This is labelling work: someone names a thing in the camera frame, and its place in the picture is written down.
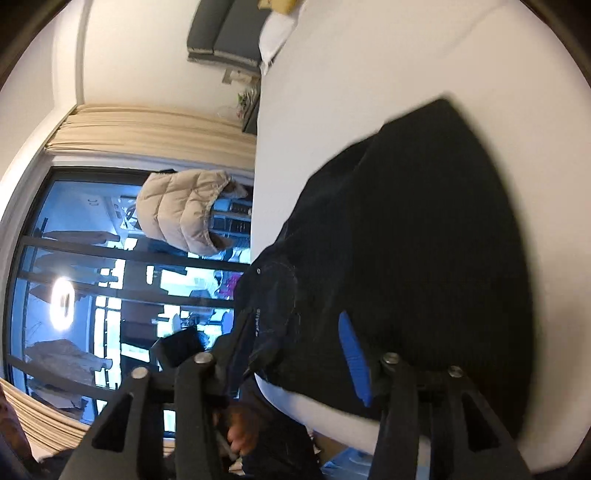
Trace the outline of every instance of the beige curtain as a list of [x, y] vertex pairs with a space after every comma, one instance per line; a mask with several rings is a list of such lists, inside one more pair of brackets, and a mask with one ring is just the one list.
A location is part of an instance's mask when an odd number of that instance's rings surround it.
[[[73, 420], [34, 400], [0, 378], [7, 400], [12, 404], [30, 442], [50, 453], [75, 448], [89, 426]], [[174, 440], [164, 440], [165, 455], [174, 449]]]
[[238, 123], [185, 111], [80, 105], [46, 145], [52, 154], [120, 153], [254, 171], [256, 137]]

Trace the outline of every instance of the blue cloth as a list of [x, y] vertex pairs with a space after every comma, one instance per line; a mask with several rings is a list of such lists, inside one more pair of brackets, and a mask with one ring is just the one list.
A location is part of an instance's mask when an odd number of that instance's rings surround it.
[[369, 407], [372, 400], [369, 367], [347, 312], [341, 312], [339, 316], [339, 339], [349, 366], [355, 394], [366, 407]]
[[[347, 448], [324, 464], [322, 474], [327, 480], [367, 480], [373, 459], [367, 453]], [[428, 480], [429, 473], [429, 465], [419, 464], [415, 479]]]

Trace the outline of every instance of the human hand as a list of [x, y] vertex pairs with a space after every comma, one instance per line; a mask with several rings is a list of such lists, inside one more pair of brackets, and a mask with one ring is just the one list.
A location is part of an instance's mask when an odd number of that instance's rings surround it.
[[248, 455], [256, 447], [260, 420], [257, 414], [247, 406], [236, 402], [226, 410], [228, 422], [228, 443], [233, 452]]

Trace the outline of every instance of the metal bolt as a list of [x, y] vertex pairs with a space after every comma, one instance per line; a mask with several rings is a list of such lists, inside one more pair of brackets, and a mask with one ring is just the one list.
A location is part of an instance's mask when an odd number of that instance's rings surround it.
[[447, 373], [452, 378], [461, 378], [464, 376], [464, 370], [462, 370], [457, 365], [452, 365], [450, 368], [447, 369]]
[[146, 367], [134, 368], [131, 372], [131, 376], [136, 380], [144, 378], [146, 375], [148, 375], [148, 369]]
[[397, 353], [388, 352], [384, 354], [384, 362], [388, 365], [397, 365], [400, 361], [400, 355]]
[[193, 357], [196, 364], [210, 364], [213, 362], [213, 355], [209, 352], [201, 352]]

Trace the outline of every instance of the grey sofa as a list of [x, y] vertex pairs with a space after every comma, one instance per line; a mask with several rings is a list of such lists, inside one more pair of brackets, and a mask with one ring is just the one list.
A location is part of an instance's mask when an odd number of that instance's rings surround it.
[[259, 36], [270, 10], [258, 0], [201, 0], [187, 38], [189, 60], [260, 75]]

